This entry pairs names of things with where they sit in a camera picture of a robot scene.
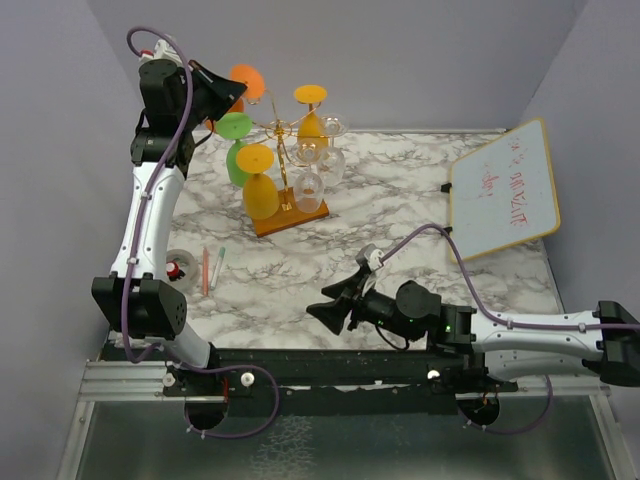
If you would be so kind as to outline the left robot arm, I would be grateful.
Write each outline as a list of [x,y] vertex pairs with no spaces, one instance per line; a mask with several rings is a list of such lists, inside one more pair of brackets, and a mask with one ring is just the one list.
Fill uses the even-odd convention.
[[187,323],[185,295],[170,284],[166,256],[172,217],[195,150],[194,129],[217,121],[241,99],[245,84],[192,61],[156,59],[138,70],[145,126],[130,153],[133,192],[125,233],[110,272],[91,294],[125,342],[142,339],[190,365],[186,382],[206,395],[220,385],[213,346]]

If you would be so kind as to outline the clear wine glass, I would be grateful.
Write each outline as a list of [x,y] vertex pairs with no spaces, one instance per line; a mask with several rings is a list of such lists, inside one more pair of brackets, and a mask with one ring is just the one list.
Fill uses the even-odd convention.
[[320,125],[324,131],[322,140],[328,140],[329,143],[320,151],[316,163],[316,173],[321,177],[325,186],[331,188],[342,181],[346,169],[345,155],[335,145],[335,140],[347,133],[349,125],[346,119],[338,114],[322,116]]
[[321,145],[314,138],[302,138],[292,147],[293,159],[302,168],[294,181],[293,193],[296,206],[303,213],[316,212],[324,199],[324,181],[312,170],[320,152]]

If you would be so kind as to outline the yellow plastic glass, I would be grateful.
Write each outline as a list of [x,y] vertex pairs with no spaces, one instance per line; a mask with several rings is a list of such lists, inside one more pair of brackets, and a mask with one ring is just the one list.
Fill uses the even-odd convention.
[[274,154],[263,144],[242,147],[236,157],[238,167],[249,175],[243,186],[243,202],[253,220],[265,220],[279,208],[278,190],[265,172],[274,163]]
[[294,91],[295,100],[308,107],[308,112],[299,123],[297,140],[299,144],[313,144],[317,150],[329,145],[324,127],[316,113],[317,108],[326,99],[327,91],[324,87],[315,84],[307,84],[298,87]]

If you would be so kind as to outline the yellow plastic glass front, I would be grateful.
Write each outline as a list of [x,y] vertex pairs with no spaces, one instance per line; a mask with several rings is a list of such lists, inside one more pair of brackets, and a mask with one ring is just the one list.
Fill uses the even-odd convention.
[[316,113],[317,108],[326,99],[327,91],[324,87],[315,84],[307,84],[298,87],[294,91],[295,100],[308,107],[308,112],[299,123],[297,140],[299,144],[313,144],[317,150],[329,145],[324,127]]

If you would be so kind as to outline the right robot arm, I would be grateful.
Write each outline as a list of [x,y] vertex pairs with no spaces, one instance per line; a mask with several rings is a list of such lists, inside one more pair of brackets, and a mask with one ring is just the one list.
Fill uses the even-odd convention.
[[459,367],[461,383],[481,391],[497,382],[533,375],[594,375],[605,384],[639,384],[639,322],[621,304],[560,315],[506,314],[446,304],[413,280],[389,297],[378,292],[367,268],[326,286],[325,303],[309,315],[332,333],[367,322],[404,338],[425,339],[429,351],[471,358]]

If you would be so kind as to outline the green plastic wine glass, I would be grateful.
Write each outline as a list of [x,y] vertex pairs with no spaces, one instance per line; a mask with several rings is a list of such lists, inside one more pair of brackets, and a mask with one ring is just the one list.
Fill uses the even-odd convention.
[[237,164],[237,154],[246,145],[244,137],[252,129],[252,120],[245,113],[226,113],[215,124],[216,133],[233,143],[226,155],[226,168],[230,182],[236,187],[242,188],[249,177],[249,174],[241,170]]

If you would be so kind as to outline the orange plastic wine glass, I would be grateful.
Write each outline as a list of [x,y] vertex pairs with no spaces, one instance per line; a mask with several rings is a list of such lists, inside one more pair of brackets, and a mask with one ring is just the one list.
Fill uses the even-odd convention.
[[265,81],[261,73],[251,65],[236,64],[230,70],[230,79],[243,83],[247,90],[235,102],[229,113],[243,113],[246,104],[257,105],[266,91]]

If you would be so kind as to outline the yellow plastic glass back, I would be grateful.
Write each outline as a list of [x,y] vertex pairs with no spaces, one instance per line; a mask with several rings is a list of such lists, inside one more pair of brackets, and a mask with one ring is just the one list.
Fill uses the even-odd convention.
[[253,220],[265,220],[279,208],[278,190],[265,172],[274,163],[274,154],[263,144],[242,147],[236,157],[238,167],[249,175],[243,186],[243,202]]

